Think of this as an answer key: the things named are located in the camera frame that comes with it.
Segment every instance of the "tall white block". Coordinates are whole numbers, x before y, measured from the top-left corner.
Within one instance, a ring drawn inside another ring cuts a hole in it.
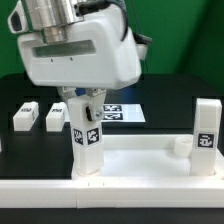
[[[74,153],[72,177],[76,173],[89,175],[104,165],[101,121],[89,121],[86,108],[90,98],[81,96],[68,101]]]
[[[191,154],[191,175],[215,174],[215,160],[222,114],[220,100],[198,99]]]

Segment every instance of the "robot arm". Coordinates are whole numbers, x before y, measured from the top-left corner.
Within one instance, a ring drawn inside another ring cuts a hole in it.
[[[18,47],[31,81],[58,87],[69,106],[73,171],[99,170],[106,90],[138,81],[150,40],[133,35],[125,10],[114,0],[19,0],[8,24],[22,33]],[[76,87],[86,95],[75,98]]]

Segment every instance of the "black cable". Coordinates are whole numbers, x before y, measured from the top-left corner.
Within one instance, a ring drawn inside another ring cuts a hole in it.
[[[129,1],[130,1],[130,4],[131,4],[132,12],[133,12],[134,17],[135,17],[135,21],[136,21],[136,24],[137,24],[137,27],[138,27],[138,31],[139,31],[139,33],[142,33],[141,32],[141,26],[140,26],[139,21],[138,21],[138,16],[137,16],[137,13],[135,11],[134,3],[133,3],[132,0],[129,0]]]
[[[110,5],[116,5],[120,8],[124,20],[124,33],[122,35],[121,41],[124,41],[127,34],[128,34],[128,16],[124,8],[121,4],[118,4],[117,2],[114,2],[114,0],[98,0],[98,1],[90,1],[85,2],[79,5],[79,11],[82,15],[86,15],[93,12],[98,12],[99,10],[106,9]]]
[[[121,12],[122,12],[123,19],[124,19],[124,33],[123,33],[123,36],[121,38],[121,41],[124,41],[126,36],[127,36],[127,34],[128,34],[128,16],[127,16],[127,12],[123,9],[123,7],[120,4],[118,4],[118,3],[114,2],[114,1],[111,1],[111,0],[107,0],[107,1],[110,4],[112,4],[112,5],[118,6],[120,8]]]
[[[137,16],[137,13],[136,13],[136,11],[135,11],[135,7],[134,7],[133,0],[129,0],[129,2],[130,2],[131,7],[132,7],[132,12],[133,12],[133,15],[134,15],[134,17],[135,17],[135,21],[136,21],[136,24],[137,24],[138,31],[139,31],[139,33],[142,33],[142,32],[141,32],[141,26],[140,26],[140,23],[139,23],[139,21],[138,21],[138,16]],[[148,73],[149,73],[149,66],[148,66],[148,62],[147,62],[147,60],[144,61],[144,64],[145,64],[144,67],[145,67],[146,72],[147,72],[147,74],[148,74]]]

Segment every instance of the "white platform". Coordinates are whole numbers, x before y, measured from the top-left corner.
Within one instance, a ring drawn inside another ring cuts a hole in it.
[[[224,158],[216,175],[189,176],[189,159],[173,154],[177,135],[104,136],[99,177],[0,181],[1,208],[223,207]]]

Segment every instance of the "white plastic part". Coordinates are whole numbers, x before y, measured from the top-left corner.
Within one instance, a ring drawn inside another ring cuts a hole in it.
[[[65,122],[70,122],[70,116],[69,116],[67,105],[65,107]]]
[[[38,116],[38,103],[24,103],[13,117],[14,131],[30,131]]]
[[[15,12],[18,13],[19,18],[20,18],[20,22],[21,22],[21,26],[22,26],[22,29],[20,31],[15,31],[13,29],[13,26],[11,23],[11,18]],[[9,26],[10,31],[14,34],[25,33],[29,30],[26,15],[25,15],[24,8],[23,8],[23,4],[20,0],[17,2],[15,9],[8,17],[8,26]]]
[[[214,175],[219,128],[220,100],[198,99],[191,155],[191,175]]]
[[[214,176],[189,176],[189,159],[173,154],[178,137],[188,135],[104,136],[103,176],[0,180],[0,208],[224,208],[223,156]]]
[[[148,52],[148,46],[145,44],[136,44],[140,60],[145,60]]]
[[[61,132],[65,124],[68,109],[65,103],[55,103],[46,117],[47,132]]]
[[[76,90],[76,88],[74,88],[74,87],[63,87],[62,88],[63,93],[73,92],[75,90]]]
[[[86,108],[90,97],[84,95],[68,100],[74,166],[72,177],[78,172],[89,175],[99,172],[104,164],[101,121],[89,121]]]
[[[121,41],[122,21],[116,6],[85,15],[85,21],[66,26],[64,46],[46,46],[39,32],[21,35],[18,46],[30,79],[35,85],[106,89],[136,83],[138,52],[131,29]]]
[[[191,155],[193,137],[179,137],[175,139],[174,153],[180,157],[189,157]]]

